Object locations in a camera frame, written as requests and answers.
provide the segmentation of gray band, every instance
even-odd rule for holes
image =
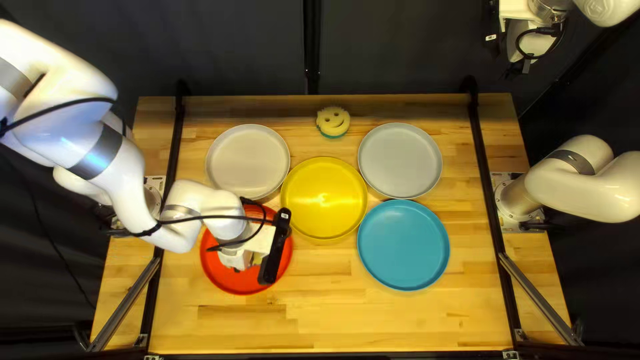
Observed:
[[[16,99],[22,99],[32,82],[8,61],[0,58],[0,87],[10,92]]]
[[[165,205],[164,209],[162,210],[162,212],[164,213],[167,210],[178,211],[179,213],[182,213],[182,214],[185,214],[185,215],[190,215],[191,217],[199,217],[200,216],[200,213],[195,211],[194,209],[187,208],[186,206],[182,206],[182,205],[178,205],[178,204]]]
[[[591,163],[575,151],[559,149],[547,156],[548,159],[558,159],[573,166],[573,168],[581,175],[595,175]]]
[[[103,124],[102,133],[95,145],[74,166],[68,168],[75,175],[84,180],[91,180],[106,169],[122,146],[122,135]]]

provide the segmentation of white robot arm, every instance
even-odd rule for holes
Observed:
[[[509,61],[527,57],[533,63],[551,52],[565,31],[564,21],[574,5],[593,24],[609,27],[636,12],[640,0],[500,0],[500,28],[507,31]]]
[[[640,215],[640,151],[613,158],[601,139],[580,135],[562,144],[526,174],[499,185],[496,205],[517,221],[546,205],[600,222]]]
[[[0,142],[25,157],[54,167],[65,188],[111,205],[132,234],[158,247],[191,250],[202,226],[192,220],[161,225],[144,197],[145,162],[140,150],[121,134],[122,121],[109,112],[117,97],[110,80],[95,67],[42,37],[0,20]],[[177,180],[161,220],[202,215],[243,217],[238,196],[225,190]],[[224,265],[245,270],[253,253],[269,254],[276,229],[241,218],[208,218],[205,225],[220,243]]]

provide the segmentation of red plate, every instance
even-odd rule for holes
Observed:
[[[272,220],[276,212],[266,206],[264,206],[264,209],[267,212],[267,219]],[[256,205],[245,205],[244,212],[248,217],[262,218],[262,210]],[[214,285],[222,291],[234,295],[251,295],[268,289],[271,286],[258,284],[260,266],[252,266],[245,271],[235,272],[233,268],[227,268],[222,265],[220,259],[218,259],[217,252],[207,252],[209,247],[217,244],[218,242],[207,229],[202,235],[202,242],[200,244],[200,261],[202,262],[204,273],[207,274],[207,277]],[[293,239],[290,236],[284,244],[276,282],[281,278],[285,270],[287,270],[292,253]]]

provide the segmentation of butcher block tabletop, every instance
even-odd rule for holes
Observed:
[[[133,133],[147,175],[164,175],[173,131],[173,97],[141,97]],[[491,171],[528,168],[509,94],[481,94],[479,114]],[[493,251],[474,141],[463,94],[187,97],[177,179],[209,184],[204,161],[213,140],[240,124],[261,124],[282,136],[291,168],[316,156],[358,169],[362,138],[387,122],[431,135],[443,159],[442,178],[414,200],[444,224],[451,257],[443,276],[415,292],[373,279],[356,249],[356,232],[335,245],[314,245],[293,232],[294,251],[272,287],[237,296],[213,285],[200,264],[200,240],[187,254],[164,253],[149,351],[158,354],[286,352],[413,352],[502,350],[512,346]],[[316,111],[341,106],[351,127],[337,139],[315,127]],[[368,188],[368,208],[386,197]],[[279,192],[265,205],[280,208]],[[556,311],[568,313],[547,235],[505,234],[508,255]],[[93,322],[95,336],[152,257],[137,238],[112,238]],[[561,340],[514,282],[522,329],[534,339]],[[130,347],[140,332],[144,294],[107,348]]]

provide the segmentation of yellow sponge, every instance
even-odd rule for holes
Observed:
[[[349,112],[338,106],[329,106],[318,112],[316,127],[327,138],[339,138],[349,129]]]

